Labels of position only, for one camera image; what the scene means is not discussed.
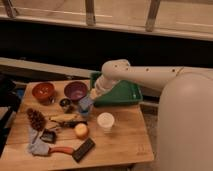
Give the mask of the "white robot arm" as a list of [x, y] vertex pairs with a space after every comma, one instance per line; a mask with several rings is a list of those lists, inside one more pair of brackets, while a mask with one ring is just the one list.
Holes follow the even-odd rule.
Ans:
[[95, 81], [102, 96], [126, 80], [161, 93], [157, 171], [213, 171], [213, 68], [132, 66], [107, 61]]

